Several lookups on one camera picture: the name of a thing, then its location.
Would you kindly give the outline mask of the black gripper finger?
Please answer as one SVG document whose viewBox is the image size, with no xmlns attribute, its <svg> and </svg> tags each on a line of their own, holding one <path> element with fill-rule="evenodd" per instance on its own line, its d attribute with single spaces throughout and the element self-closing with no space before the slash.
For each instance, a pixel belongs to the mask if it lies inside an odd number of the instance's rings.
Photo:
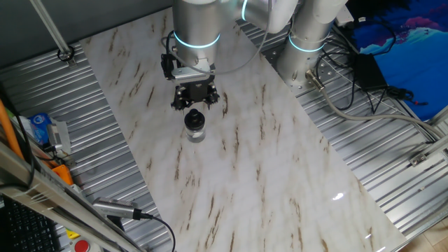
<svg viewBox="0 0 448 252">
<path fill-rule="evenodd" d="M 219 99 L 220 96 L 218 94 L 216 86 L 213 83 L 209 84 L 207 86 L 206 97 L 204 98 L 204 103 L 207 105 L 207 108 L 209 109 L 211 105 L 216 104 Z"/>
<path fill-rule="evenodd" d="M 176 111 L 182 111 L 190 106 L 189 91 L 185 87 L 176 87 L 174 100 L 171 103 L 171 107 Z"/>
</svg>

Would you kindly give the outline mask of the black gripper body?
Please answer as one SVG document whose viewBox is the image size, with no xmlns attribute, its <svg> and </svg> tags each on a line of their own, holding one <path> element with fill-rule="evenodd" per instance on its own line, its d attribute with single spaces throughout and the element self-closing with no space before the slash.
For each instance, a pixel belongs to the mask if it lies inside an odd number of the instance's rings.
<svg viewBox="0 0 448 252">
<path fill-rule="evenodd" d="M 185 87 L 189 91 L 191 102 L 204 102 L 204 98 L 207 95 L 207 86 L 211 83 L 213 82 L 195 81 L 182 83 L 178 87 Z"/>
</svg>

